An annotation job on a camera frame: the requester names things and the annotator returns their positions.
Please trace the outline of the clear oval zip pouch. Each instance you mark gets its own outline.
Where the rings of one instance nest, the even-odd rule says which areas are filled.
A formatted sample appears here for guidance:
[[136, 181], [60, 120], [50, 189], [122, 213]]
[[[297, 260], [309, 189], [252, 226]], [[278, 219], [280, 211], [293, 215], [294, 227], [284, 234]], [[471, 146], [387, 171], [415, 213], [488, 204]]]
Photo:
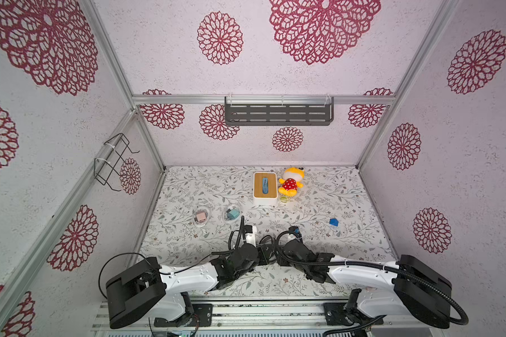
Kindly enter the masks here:
[[197, 227], [204, 227], [211, 219], [210, 210], [206, 206], [199, 206], [193, 210], [193, 224]]

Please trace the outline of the pink charger cube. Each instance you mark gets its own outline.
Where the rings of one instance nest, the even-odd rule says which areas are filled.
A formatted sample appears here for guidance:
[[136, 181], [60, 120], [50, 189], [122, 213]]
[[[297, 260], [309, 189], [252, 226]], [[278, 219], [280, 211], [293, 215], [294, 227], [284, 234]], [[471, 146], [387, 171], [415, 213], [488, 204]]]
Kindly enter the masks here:
[[207, 213], [204, 211], [199, 211], [195, 214], [195, 220], [198, 223], [204, 223], [207, 220]]

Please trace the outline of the teal charger cube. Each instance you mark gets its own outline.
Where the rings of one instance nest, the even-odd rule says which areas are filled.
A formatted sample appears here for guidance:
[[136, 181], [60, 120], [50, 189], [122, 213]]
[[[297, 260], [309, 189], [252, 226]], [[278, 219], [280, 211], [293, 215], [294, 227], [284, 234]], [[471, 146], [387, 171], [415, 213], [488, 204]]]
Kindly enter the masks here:
[[234, 220], [240, 216], [240, 211], [238, 209], [228, 209], [226, 212], [227, 220]]

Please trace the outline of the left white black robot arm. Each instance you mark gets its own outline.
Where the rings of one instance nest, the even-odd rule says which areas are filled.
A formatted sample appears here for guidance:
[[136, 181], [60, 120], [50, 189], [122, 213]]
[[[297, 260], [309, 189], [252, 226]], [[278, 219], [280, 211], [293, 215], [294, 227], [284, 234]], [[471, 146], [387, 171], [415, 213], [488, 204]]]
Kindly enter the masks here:
[[155, 257], [142, 256], [100, 286], [108, 303], [110, 328], [125, 328], [144, 317], [177, 327], [189, 323], [194, 316], [190, 292], [226, 289], [257, 266], [270, 263], [274, 245], [257, 242], [256, 232], [255, 226], [240, 224], [233, 248], [214, 252], [207, 263], [190, 267], [161, 265]]

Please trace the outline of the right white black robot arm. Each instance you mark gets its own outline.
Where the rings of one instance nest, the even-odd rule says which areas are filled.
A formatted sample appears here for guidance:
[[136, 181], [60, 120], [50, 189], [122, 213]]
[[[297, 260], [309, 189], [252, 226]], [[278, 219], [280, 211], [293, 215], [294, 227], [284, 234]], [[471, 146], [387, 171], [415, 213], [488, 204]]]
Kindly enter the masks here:
[[279, 265], [303, 272], [310, 281], [357, 285], [336, 315], [339, 327], [325, 331], [324, 336], [366, 336], [387, 316], [410, 315], [437, 329], [469, 323], [468, 314], [451, 296], [451, 283], [413, 256], [374, 263], [315, 253], [295, 226], [278, 234], [274, 249]]

